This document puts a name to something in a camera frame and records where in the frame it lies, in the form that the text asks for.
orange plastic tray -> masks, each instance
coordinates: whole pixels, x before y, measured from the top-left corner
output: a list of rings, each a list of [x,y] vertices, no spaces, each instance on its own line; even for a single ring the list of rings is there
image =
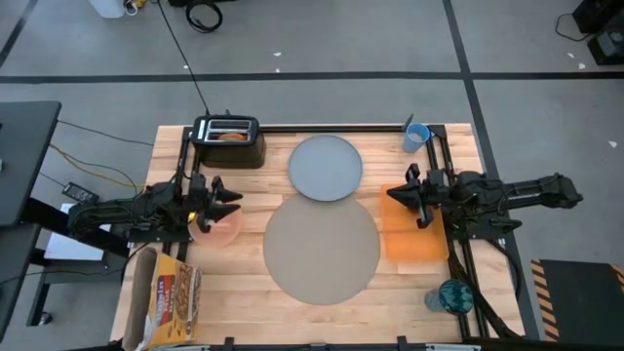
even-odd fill
[[[381,235],[385,256],[391,261],[430,262],[449,258],[440,209],[432,209],[433,222],[425,229],[416,225],[418,212],[410,211],[386,191],[401,184],[381,186]]]

black metal frame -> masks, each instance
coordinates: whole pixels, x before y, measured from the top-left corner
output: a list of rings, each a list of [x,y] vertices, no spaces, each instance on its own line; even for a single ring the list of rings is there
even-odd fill
[[[260,126],[260,129],[265,134],[285,134],[285,133],[402,133],[404,131],[403,124],[361,124],[361,125],[345,125],[345,124],[337,124],[337,125],[268,125],[268,126]],[[438,160],[436,157],[436,150],[434,146],[434,138],[435,136],[439,141],[442,148],[442,155],[445,164],[445,171],[447,173],[449,181],[453,180],[454,176],[454,166],[452,163],[452,159],[450,157],[450,148],[449,141],[447,140],[447,129],[445,125],[430,125],[429,129],[432,131],[432,137],[430,137],[426,142],[427,147],[427,155],[429,158],[429,165],[431,170],[438,170]],[[191,127],[184,127],[182,131],[182,143],[180,147],[179,156],[177,159],[177,170],[179,182],[181,183],[181,178],[184,172],[184,167],[186,164],[186,158],[188,155],[188,144],[189,144],[189,133],[191,132]],[[200,162],[199,158],[196,156],[197,153],[193,156],[193,172],[199,172],[200,170]],[[470,248],[470,242],[468,240],[460,242],[462,247],[463,256],[466,264],[466,273],[470,279],[472,279],[473,283],[479,287],[479,282],[477,279],[477,271],[475,269],[474,257],[472,256],[472,250]],[[186,250],[188,248],[187,243],[180,243],[178,247],[177,259],[181,261],[185,261],[186,259]],[[448,249],[454,251],[453,240],[448,239]],[[168,254],[171,251],[171,243],[166,243],[163,245],[163,252]],[[475,307],[475,312],[477,314],[477,325],[479,329],[479,334],[481,337],[489,337],[488,332],[488,322],[486,321],[485,316],[481,312],[478,307]],[[465,315],[458,316],[459,321],[459,329],[462,338],[470,337],[470,328],[468,326],[468,319]],[[360,348],[369,348],[375,344],[361,344],[358,345]]]
[[[33,198],[27,200],[20,219],[29,223],[40,224],[42,227],[61,235],[68,233],[68,215]],[[28,319],[26,320],[26,325],[29,327],[39,326],[45,320],[43,319],[45,316],[44,306],[51,285],[102,281],[102,277],[106,277],[105,280],[117,280],[118,277],[111,272],[121,270],[123,262],[127,259],[130,252],[128,241],[125,238],[101,229],[97,229],[90,235],[71,238],[103,250],[102,260],[47,259],[44,257],[45,252],[43,250],[33,249],[30,252],[29,263],[42,266],[43,272],[39,278],[37,290],[32,300]]]
[[[175,166],[174,175],[174,188],[181,193],[182,180],[185,177],[184,169],[186,167],[186,156],[188,154],[188,146],[190,144],[190,133],[192,128],[185,127],[182,132],[182,142],[179,148],[177,156],[177,163]],[[193,159],[194,172],[199,171],[199,159],[194,157]],[[172,243],[187,244],[193,241],[193,238],[188,233],[186,228],[180,229],[177,232],[167,232],[164,230],[138,230],[130,229],[128,232],[128,241],[132,243],[163,243],[163,253],[170,254],[172,249]]]
[[[261,130],[266,134],[283,134],[283,133],[402,133],[403,124],[383,124],[383,125],[272,125],[272,126],[260,126]],[[429,129],[435,133],[435,137],[440,140],[442,147],[443,159],[446,165],[445,171],[448,176],[448,181],[453,181],[454,167],[450,157],[449,142],[447,140],[446,127],[444,125],[430,125]],[[186,157],[188,154],[188,134],[191,132],[191,127],[185,127],[183,129],[182,146],[180,147],[180,153],[178,157],[177,167],[184,171]],[[426,142],[427,155],[431,169],[438,169],[438,161],[436,158],[434,139],[429,138]],[[193,170],[199,172],[200,162],[198,157],[193,157]],[[448,249],[455,250],[454,240],[451,237],[447,239]],[[180,243],[178,249],[177,259],[185,261],[187,243]],[[471,279],[474,285],[479,288],[477,281],[477,274],[474,266],[474,257],[470,248],[470,242],[468,240],[460,241],[462,251],[464,253],[464,262],[467,267],[466,274]],[[452,269],[448,268],[451,278],[457,278]],[[397,343],[391,344],[259,344],[259,345],[235,345],[234,337],[225,337],[222,345],[189,345],[195,346],[197,350],[212,350],[212,351],[416,351],[416,350],[440,350],[440,351],[463,351],[463,350],[585,350],[591,348],[592,350],[618,350],[616,346],[601,346],[601,345],[584,345],[584,344],[571,344],[560,342],[547,342],[529,339],[510,339],[510,338],[490,338],[488,334],[488,322],[485,316],[480,311],[478,306],[475,306],[477,313],[477,323],[480,333],[480,337],[474,337],[470,334],[470,328],[468,319],[465,315],[458,316],[458,326],[462,337],[462,342],[454,344],[440,344],[440,343],[408,343],[407,339],[402,335],[397,335]],[[95,346],[89,348],[75,349],[73,351],[119,351],[121,348],[121,340],[113,341],[108,345]]]

round plate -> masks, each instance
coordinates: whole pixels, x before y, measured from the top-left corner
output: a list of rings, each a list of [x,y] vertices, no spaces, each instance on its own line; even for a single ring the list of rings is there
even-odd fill
[[[349,141],[338,136],[312,136],[292,152],[289,178],[301,194],[335,201],[360,186],[362,158]]]
[[[264,262],[277,285],[297,300],[329,305],[363,290],[379,262],[379,234],[353,197],[330,203],[296,194],[271,216]]]

striped warning tape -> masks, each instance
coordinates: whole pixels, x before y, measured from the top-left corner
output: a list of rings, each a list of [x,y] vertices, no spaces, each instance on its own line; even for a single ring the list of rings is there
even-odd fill
[[[615,275],[617,276],[617,280],[620,281],[620,289],[624,293],[624,270],[618,265],[611,264],[613,270],[615,270]]]
[[[530,262],[530,269],[533,272],[533,280],[535,281],[535,289],[537,291],[537,302],[542,312],[542,322],[546,331],[546,340],[557,341],[559,339],[559,330],[557,329],[557,319],[553,309],[553,303],[548,292],[548,282],[544,267],[542,267],[539,259],[533,259]]]

gray floor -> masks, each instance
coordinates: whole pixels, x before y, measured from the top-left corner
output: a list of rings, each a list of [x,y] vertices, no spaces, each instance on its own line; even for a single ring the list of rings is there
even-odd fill
[[[26,2],[0,3],[0,47]],[[578,2],[453,0],[471,69],[575,72],[584,63],[585,71],[605,70],[593,64],[583,43],[554,34],[557,15]],[[86,1],[67,3],[39,1],[0,76],[187,73],[155,6],[148,4],[133,18],[103,20]],[[198,73],[459,70],[442,1],[239,0],[221,8],[222,29],[202,35],[188,27],[181,11],[166,6]],[[568,20],[562,30],[579,35]],[[618,255],[624,223],[617,210],[622,198],[617,175],[624,171],[624,81],[478,81],[476,87],[503,179],[560,172],[585,195],[572,211],[513,213],[525,223],[516,234],[526,273],[534,257],[624,264]],[[200,88],[212,112],[228,108],[263,123],[401,122],[410,113],[421,122],[473,121],[463,82],[453,80],[202,82]],[[187,124],[203,111],[191,83],[0,85],[0,101],[34,99],[61,101],[62,120],[145,141],[153,140],[158,125]],[[622,144],[612,148],[609,141]],[[136,181],[144,179],[151,155],[148,147],[64,125],[53,143]],[[104,198],[132,194],[73,170],[54,151],[42,171]],[[59,192],[57,184],[40,177],[34,196],[58,206],[66,201]],[[60,350],[107,341],[116,284],[53,287],[46,310],[55,322],[26,328],[34,287],[35,278],[27,278],[0,350]]]

